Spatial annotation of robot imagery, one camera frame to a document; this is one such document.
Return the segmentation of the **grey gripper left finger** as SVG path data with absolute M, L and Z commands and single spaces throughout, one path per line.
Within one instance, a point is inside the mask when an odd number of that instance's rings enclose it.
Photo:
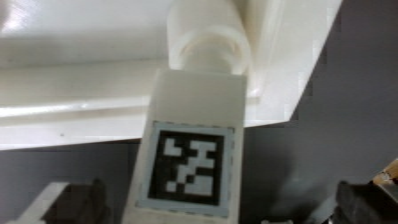
M 14 224 L 110 224 L 103 182 L 52 182 Z

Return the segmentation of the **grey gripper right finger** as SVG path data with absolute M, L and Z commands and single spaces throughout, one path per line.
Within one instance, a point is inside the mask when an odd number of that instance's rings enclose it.
M 340 182 L 308 224 L 398 224 L 398 159 L 366 184 Z

